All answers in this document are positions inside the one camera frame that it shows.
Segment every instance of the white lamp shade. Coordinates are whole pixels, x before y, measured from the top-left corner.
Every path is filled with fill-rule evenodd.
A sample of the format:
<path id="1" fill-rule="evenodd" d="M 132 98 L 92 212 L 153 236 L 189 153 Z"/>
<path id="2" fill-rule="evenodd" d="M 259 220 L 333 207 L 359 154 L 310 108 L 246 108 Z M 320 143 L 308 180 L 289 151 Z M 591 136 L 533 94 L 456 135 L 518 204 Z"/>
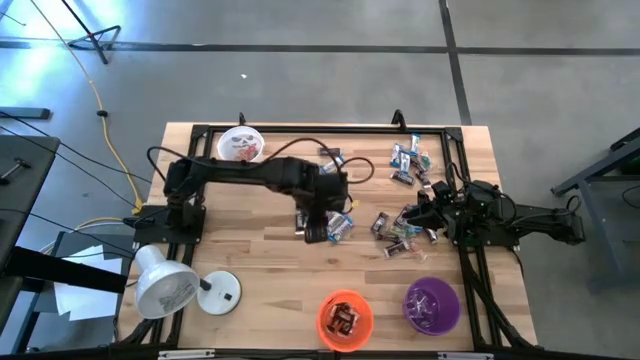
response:
<path id="1" fill-rule="evenodd" d="M 185 264 L 166 260 L 160 250 L 147 245 L 135 256 L 140 268 L 136 309 L 145 319 L 159 319 L 182 309 L 196 296 L 200 279 Z"/>

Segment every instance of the yellow cable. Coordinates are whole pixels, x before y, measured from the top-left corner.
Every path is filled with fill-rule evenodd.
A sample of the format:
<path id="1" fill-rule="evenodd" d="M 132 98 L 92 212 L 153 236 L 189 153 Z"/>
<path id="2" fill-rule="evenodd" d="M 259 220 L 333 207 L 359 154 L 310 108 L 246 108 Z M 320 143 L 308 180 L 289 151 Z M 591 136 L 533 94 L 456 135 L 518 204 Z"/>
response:
<path id="1" fill-rule="evenodd" d="M 95 84 L 93 83 L 93 79 L 91 79 L 91 76 L 89 75 L 89 73 L 87 72 L 87 69 L 84 67 L 84 65 L 82 65 L 82 62 L 80 62 L 80 59 L 78 59 L 78 56 L 76 56 L 76 54 L 73 52 L 73 50 L 71 50 L 71 48 L 69 47 L 69 45 L 67 45 L 67 42 L 62 38 L 62 35 L 60 35 L 60 33 L 58 32 L 58 30 L 53 26 L 53 24 L 51 23 L 51 21 L 49 21 L 49 19 L 47 18 L 47 16 L 42 12 L 42 10 L 40 10 L 40 8 L 38 7 L 38 5 L 35 3 L 34 0 L 31 0 L 31 3 L 33 4 L 33 6 L 36 8 L 36 10 L 38 10 L 38 12 L 40 13 L 40 15 L 42 15 L 42 17 L 44 18 L 44 20 L 47 22 L 47 24 L 49 24 L 49 26 L 51 27 L 51 29 L 56 33 L 56 35 L 58 36 L 58 38 L 60 39 L 60 41 L 62 41 L 62 43 L 64 44 L 64 46 L 67 48 L 67 50 L 69 51 L 69 53 L 73 56 L 73 58 L 76 60 L 76 62 L 78 63 L 78 66 L 80 66 L 80 69 L 82 70 L 82 72 L 84 73 L 85 78 L 87 78 L 87 81 L 89 82 L 89 85 L 91 86 L 91 89 L 93 90 L 94 95 L 96 96 L 96 101 L 98 103 L 98 109 L 99 110 L 104 110 L 104 108 L 102 107 L 102 100 L 100 99 L 100 94 L 98 93 L 98 89 L 96 89 Z M 104 132 L 104 140 L 107 143 L 107 146 L 109 147 L 109 150 L 111 150 L 111 152 L 113 153 L 113 156 L 116 158 L 116 160 L 118 160 L 118 163 L 120 164 L 120 167 L 122 168 L 122 170 L 124 170 L 124 172 L 128 173 L 129 169 L 127 169 L 127 166 L 124 164 L 124 162 L 122 161 L 122 159 L 120 159 L 120 155 L 118 155 L 118 152 L 116 151 L 116 149 L 113 147 L 113 144 L 111 144 L 111 139 L 109 138 L 109 130 L 107 127 L 107 118 L 105 116 L 100 116 L 100 118 L 102 119 L 102 130 Z M 129 174 L 125 174 L 127 176 L 127 180 L 129 180 L 129 184 L 131 185 L 131 190 L 133 190 L 133 196 L 135 197 L 135 203 L 136 203 L 136 208 L 131 210 L 131 213 L 134 215 L 137 215 L 140 212 L 140 208 L 143 205 L 142 199 L 140 198 L 140 195 L 138 194 L 138 189 L 136 188 L 135 183 L 133 182 L 133 178 L 131 177 L 131 175 Z"/>
<path id="2" fill-rule="evenodd" d="M 102 218 L 95 218 L 95 219 L 91 219 L 91 220 L 87 220 L 85 222 L 83 222 L 82 224 L 76 226 L 76 228 L 74 230 L 80 230 L 80 228 L 87 226 L 89 224 L 93 224 L 96 222 L 100 222 L 100 221 L 122 221 L 121 218 L 110 218 L 110 217 L 102 217 Z"/>

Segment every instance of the orange bowl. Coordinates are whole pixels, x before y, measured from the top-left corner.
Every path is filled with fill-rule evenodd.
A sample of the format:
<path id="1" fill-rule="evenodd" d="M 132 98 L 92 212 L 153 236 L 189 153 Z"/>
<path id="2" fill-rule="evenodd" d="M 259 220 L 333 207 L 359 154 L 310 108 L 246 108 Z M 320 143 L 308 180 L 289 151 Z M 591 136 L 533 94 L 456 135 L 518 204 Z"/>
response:
<path id="1" fill-rule="evenodd" d="M 331 321 L 331 310 L 336 304 L 347 303 L 358 313 L 359 318 L 349 336 L 342 337 L 327 330 Z M 353 290 L 338 290 L 329 295 L 320 305 L 316 317 L 316 330 L 320 340 L 331 350 L 356 351 L 364 346 L 373 332 L 373 312 L 367 301 Z"/>

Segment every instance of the lamp base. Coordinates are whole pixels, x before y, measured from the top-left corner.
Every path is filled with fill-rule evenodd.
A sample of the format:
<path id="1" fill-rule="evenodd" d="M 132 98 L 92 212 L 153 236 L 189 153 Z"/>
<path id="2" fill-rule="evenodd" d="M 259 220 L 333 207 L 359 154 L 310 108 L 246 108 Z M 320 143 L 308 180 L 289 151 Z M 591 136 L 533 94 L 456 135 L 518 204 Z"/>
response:
<path id="1" fill-rule="evenodd" d="M 228 271 L 214 271 L 204 278 L 211 284 L 210 290 L 198 288 L 198 304 L 211 315 L 224 315 L 240 302 L 242 287 L 240 281 Z"/>

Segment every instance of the black table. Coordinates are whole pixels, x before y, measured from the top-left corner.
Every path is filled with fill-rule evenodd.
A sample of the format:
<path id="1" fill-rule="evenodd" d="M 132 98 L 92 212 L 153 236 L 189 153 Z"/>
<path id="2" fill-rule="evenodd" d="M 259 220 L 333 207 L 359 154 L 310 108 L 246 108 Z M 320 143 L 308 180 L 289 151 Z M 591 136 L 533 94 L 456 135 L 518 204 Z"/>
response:
<path id="1" fill-rule="evenodd" d="M 15 157 L 26 160 L 30 169 L 19 169 L 10 177 L 10 184 L 0 186 L 0 208 L 15 209 L 26 213 L 31 208 L 40 193 L 53 159 L 58 150 L 60 140 L 54 137 L 27 136 L 41 147 L 12 135 L 0 135 L 0 173 L 11 168 Z M 27 215 L 18 212 L 0 212 L 0 269 L 4 268 L 18 236 L 22 231 Z M 11 313 L 13 303 L 23 285 L 22 277 L 0 277 L 0 332 Z"/>

